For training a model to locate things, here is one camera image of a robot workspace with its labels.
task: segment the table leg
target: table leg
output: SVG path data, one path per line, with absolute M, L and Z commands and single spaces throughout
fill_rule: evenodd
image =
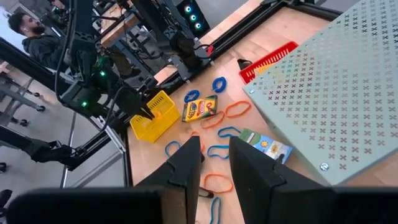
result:
M 30 106 L 31 108 L 34 108 L 36 110 L 40 109 L 39 105 L 37 105 L 34 102 L 28 100 L 27 98 L 24 98 L 21 94 L 10 90 L 9 88 L 7 88 L 4 85 L 0 85 L 0 91 L 4 92 L 6 95 L 10 96 L 14 100 L 20 101 L 21 103 L 23 103 L 23 104 L 25 104 L 27 106 Z

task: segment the gray metal sheet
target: gray metal sheet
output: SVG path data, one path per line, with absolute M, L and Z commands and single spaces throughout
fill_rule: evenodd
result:
M 397 5 L 360 1 L 244 87 L 319 182 L 343 183 L 398 149 Z

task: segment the man's beard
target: man's beard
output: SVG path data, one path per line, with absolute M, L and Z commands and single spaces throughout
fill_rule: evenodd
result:
M 37 26 L 37 27 L 32 29 L 32 32 L 34 34 L 37 34 L 37 35 L 43 34 L 44 31 L 45 31 L 45 27 L 44 26 Z

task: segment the dark jacket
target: dark jacket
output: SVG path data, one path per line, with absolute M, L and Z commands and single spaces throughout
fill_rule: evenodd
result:
M 58 61 L 62 54 L 63 43 L 58 37 L 42 35 L 40 37 L 29 37 L 22 41 L 24 50 L 41 65 L 56 70 Z M 61 72 L 64 72 L 68 65 L 62 62 Z

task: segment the blue rubber band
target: blue rubber band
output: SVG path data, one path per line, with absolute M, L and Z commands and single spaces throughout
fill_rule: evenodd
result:
M 209 157 L 219 157 L 219 158 L 221 158 L 221 159 L 228 159 L 228 158 L 229 158 L 229 153 L 228 153 L 228 155 L 226 155 L 225 157 L 223 157 L 223 156 L 221 156 L 221 155 L 219 155 L 219 154 L 210 154 L 210 150 L 213 149 L 213 148 L 217 148 L 217 149 L 229 149 L 229 145 L 214 145 L 214 146 L 210 146 L 210 147 L 207 149 L 207 156 L 209 156 Z
M 197 100 L 199 96 L 200 96 L 199 90 L 191 90 L 185 95 L 184 102 L 188 103 Z
M 211 220 L 210 220 L 209 224 L 213 224 L 213 222 L 214 222 L 214 219 L 215 219 L 215 217 L 214 217 L 214 206 L 215 206 L 215 203 L 216 203 L 217 200 L 220 201 L 219 204 L 218 204 L 218 220 L 217 220 L 217 224 L 220 224 L 220 220 L 221 220 L 221 198 L 219 198 L 219 197 L 215 197 L 213 199 L 213 201 L 211 202 Z
M 217 133 L 218 136 L 219 136 L 220 138 L 230 138 L 230 137 L 233 137 L 233 136 L 237 136 L 237 135 L 233 135 L 233 134 L 230 134 L 230 133 L 221 134 L 223 131 L 226 131 L 226 130 L 234 130 L 234 131 L 236 131 L 237 133 L 241 134 L 241 131 L 240 131 L 240 130 L 236 129 L 236 128 L 233 127 L 233 126 L 229 126 L 229 127 L 221 128 L 220 130 L 218 130 L 218 133 Z
M 219 78 L 216 78 L 213 81 L 213 91 L 214 92 L 221 93 L 222 91 L 225 90 L 225 88 L 226 88 L 226 79 L 225 79 L 225 77 L 219 77 Z
M 178 149 L 181 148 L 180 143 L 179 143 L 178 141 L 171 141 L 170 143 L 168 143 L 168 144 L 166 145 L 166 147 L 164 147 L 164 152 L 166 153 L 166 156 L 167 156 L 168 158 L 170 157 L 170 154 L 169 154 L 169 147 L 170 147 L 172 144 L 177 144 L 177 145 L 178 145 Z

